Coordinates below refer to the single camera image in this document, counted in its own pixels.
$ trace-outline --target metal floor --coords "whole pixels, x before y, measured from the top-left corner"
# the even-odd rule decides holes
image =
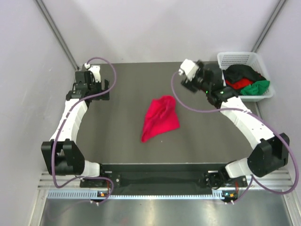
[[[77,145],[89,161],[100,163],[230,162],[252,152],[247,139],[221,113],[195,113],[177,103],[181,128],[141,142],[143,121],[154,98],[172,95],[170,80],[180,63],[116,64],[118,80],[109,101],[94,101],[81,123]],[[102,66],[102,78],[112,72]],[[192,94],[175,80],[188,106],[213,109],[203,92]],[[254,103],[246,104],[255,112]]]
[[[238,204],[212,200],[109,200],[62,211],[77,200],[47,200],[40,226],[292,226],[283,197],[250,191]]]

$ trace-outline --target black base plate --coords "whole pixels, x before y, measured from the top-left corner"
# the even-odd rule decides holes
[[[204,174],[226,164],[102,164],[104,177],[114,182],[115,195],[197,195],[212,194]],[[237,179],[246,187],[243,177]],[[106,187],[95,181],[80,183],[80,187]]]

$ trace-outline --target white cable clip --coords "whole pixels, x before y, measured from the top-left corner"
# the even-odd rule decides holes
[[[243,113],[248,113],[248,112],[251,112],[250,109],[247,109],[247,110],[244,110]]]
[[[185,74],[185,72],[184,72],[182,69],[179,69],[178,74],[179,74],[180,76],[182,76],[182,75]]]
[[[91,67],[91,65],[90,64],[87,64],[87,63],[85,63],[84,64],[84,67],[88,70],[90,67]]]

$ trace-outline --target red fabric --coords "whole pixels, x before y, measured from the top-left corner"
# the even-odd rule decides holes
[[[172,96],[163,96],[153,99],[145,115],[141,141],[174,130],[180,127],[178,116],[175,113],[175,99]]]
[[[235,83],[231,83],[229,81],[226,80],[227,85],[231,86],[233,89],[242,89],[248,85],[253,84],[253,81],[248,80],[246,78],[242,78],[241,80],[239,80],[238,82]]]

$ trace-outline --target dark gray table surface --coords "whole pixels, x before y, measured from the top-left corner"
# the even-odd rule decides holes
[[[93,101],[85,114],[77,144],[89,161],[101,163],[230,162],[252,149],[221,113],[196,113],[177,103],[181,128],[141,142],[146,111],[154,98],[172,95],[171,77],[180,63],[115,64],[116,87],[109,101]],[[102,79],[112,72],[102,66]],[[201,91],[192,94],[175,79],[175,91],[188,106],[213,109]],[[254,103],[246,105],[255,112]]]

